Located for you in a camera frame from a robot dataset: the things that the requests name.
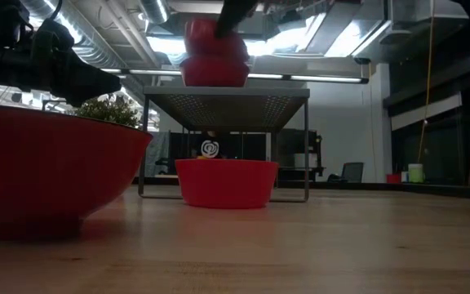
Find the red plastic mini bowl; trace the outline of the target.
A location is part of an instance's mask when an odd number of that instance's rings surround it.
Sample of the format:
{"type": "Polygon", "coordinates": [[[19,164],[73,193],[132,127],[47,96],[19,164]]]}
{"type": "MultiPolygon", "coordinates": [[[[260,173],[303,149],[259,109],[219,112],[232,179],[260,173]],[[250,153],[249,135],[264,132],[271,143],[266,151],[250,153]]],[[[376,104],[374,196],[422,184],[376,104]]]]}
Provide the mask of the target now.
{"type": "Polygon", "coordinates": [[[184,201],[193,207],[256,209],[270,201],[278,164],[245,159],[179,159],[184,201]]]}

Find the small green potted plant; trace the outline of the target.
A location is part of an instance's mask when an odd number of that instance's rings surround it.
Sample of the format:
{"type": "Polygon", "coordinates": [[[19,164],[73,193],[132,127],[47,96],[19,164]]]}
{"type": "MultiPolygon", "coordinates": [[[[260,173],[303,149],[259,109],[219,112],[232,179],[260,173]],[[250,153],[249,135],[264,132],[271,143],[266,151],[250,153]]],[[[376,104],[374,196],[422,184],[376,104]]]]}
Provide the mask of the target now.
{"type": "Polygon", "coordinates": [[[80,107],[71,109],[69,114],[133,128],[140,125],[140,116],[133,102],[125,96],[114,94],[87,100],[80,107]]]}

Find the grey perforated metal shelf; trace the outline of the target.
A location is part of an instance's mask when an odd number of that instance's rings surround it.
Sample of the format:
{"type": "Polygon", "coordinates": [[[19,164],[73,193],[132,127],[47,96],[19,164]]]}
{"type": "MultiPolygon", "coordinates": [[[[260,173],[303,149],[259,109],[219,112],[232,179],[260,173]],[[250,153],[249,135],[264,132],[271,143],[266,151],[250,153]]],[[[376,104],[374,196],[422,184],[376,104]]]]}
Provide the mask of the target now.
{"type": "Polygon", "coordinates": [[[277,134],[299,109],[307,88],[146,87],[144,108],[155,104],[188,131],[277,134]]]}

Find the grey cloth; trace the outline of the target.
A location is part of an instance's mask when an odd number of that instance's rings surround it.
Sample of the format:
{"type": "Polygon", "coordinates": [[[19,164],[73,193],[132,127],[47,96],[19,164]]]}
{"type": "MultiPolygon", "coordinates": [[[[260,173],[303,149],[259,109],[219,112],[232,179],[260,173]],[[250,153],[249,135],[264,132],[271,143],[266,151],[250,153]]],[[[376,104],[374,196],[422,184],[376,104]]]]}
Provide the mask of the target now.
{"type": "Polygon", "coordinates": [[[157,165],[156,161],[161,158],[168,158],[170,147],[170,133],[153,132],[153,139],[146,150],[145,176],[155,177],[160,172],[168,172],[167,165],[157,165]]]}

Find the long fluorescent light fixture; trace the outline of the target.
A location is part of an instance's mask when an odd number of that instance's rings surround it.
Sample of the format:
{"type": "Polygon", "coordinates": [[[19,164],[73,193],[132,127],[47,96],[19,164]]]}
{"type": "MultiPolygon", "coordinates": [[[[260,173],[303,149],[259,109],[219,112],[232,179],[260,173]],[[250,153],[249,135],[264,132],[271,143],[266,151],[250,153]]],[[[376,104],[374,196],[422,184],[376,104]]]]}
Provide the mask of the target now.
{"type": "MultiPolygon", "coordinates": [[[[103,69],[104,72],[115,74],[121,78],[126,75],[146,75],[146,76],[181,76],[181,72],[177,70],[164,69],[103,69]]],[[[347,84],[367,84],[368,78],[339,77],[339,76],[310,76],[310,75],[291,75],[277,73],[249,73],[249,79],[260,80],[282,80],[294,82],[327,82],[327,83],[347,83],[347,84]]]]}

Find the person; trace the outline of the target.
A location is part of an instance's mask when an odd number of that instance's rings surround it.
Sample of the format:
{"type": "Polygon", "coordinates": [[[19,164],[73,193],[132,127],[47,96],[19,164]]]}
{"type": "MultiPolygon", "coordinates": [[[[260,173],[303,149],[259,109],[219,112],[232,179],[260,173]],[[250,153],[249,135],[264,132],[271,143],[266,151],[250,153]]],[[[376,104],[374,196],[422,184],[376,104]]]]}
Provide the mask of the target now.
{"type": "Polygon", "coordinates": [[[195,152],[200,159],[223,158],[223,137],[216,131],[203,131],[196,141],[195,152]]]}

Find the black workbench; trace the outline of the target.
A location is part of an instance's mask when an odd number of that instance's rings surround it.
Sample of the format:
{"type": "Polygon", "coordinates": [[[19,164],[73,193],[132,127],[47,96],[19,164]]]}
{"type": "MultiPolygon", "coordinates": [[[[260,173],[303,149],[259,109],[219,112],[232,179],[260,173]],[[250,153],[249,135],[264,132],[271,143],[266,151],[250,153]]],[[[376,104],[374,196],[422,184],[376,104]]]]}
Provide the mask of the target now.
{"type": "Polygon", "coordinates": [[[304,151],[304,130],[282,129],[277,136],[277,160],[279,181],[304,181],[305,160],[308,160],[308,178],[316,182],[322,177],[322,138],[315,131],[308,132],[308,155],[304,151]]]}

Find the black office chair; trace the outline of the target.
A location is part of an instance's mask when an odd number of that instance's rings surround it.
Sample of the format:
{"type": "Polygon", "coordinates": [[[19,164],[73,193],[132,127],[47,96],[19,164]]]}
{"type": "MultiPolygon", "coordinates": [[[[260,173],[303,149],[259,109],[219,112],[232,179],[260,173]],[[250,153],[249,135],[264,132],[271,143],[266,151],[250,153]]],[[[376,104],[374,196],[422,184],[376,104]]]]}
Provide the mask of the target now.
{"type": "Polygon", "coordinates": [[[327,181],[333,183],[362,183],[364,163],[345,163],[340,175],[330,174],[327,181]]]}

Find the green white container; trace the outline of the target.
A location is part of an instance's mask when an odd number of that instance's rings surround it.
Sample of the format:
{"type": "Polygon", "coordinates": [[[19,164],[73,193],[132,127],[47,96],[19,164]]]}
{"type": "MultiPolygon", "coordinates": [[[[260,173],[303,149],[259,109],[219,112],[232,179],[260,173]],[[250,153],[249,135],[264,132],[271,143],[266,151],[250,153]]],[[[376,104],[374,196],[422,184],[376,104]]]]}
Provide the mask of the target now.
{"type": "Polygon", "coordinates": [[[423,164],[411,163],[408,165],[408,181],[421,184],[424,182],[423,164]]]}

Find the silver round air duct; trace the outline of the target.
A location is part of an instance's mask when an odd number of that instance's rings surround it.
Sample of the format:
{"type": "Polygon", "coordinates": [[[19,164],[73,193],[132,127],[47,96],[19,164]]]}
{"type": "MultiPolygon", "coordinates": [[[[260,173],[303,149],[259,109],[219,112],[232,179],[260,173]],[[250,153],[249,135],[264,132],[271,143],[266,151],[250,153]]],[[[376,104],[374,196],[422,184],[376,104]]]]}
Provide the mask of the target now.
{"type": "Polygon", "coordinates": [[[139,0],[140,7],[150,24],[163,24],[170,18],[170,7],[166,0],[139,0]]]}

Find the black aluminium table frame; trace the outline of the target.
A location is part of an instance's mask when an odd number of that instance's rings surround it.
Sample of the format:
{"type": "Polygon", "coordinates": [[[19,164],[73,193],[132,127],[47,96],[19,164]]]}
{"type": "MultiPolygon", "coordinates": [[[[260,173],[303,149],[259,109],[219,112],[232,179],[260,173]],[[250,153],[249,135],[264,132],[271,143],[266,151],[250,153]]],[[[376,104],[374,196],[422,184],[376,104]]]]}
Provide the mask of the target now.
{"type": "MultiPolygon", "coordinates": [[[[144,185],[179,185],[176,178],[144,178],[144,185]]],[[[303,181],[278,181],[278,187],[283,189],[303,189],[303,181]]],[[[470,187],[451,185],[417,185],[417,184],[379,184],[379,183],[328,183],[309,182],[311,190],[322,189],[342,189],[342,190],[363,190],[363,191],[397,191],[416,194],[431,194],[452,198],[470,199],[470,187]]]]}

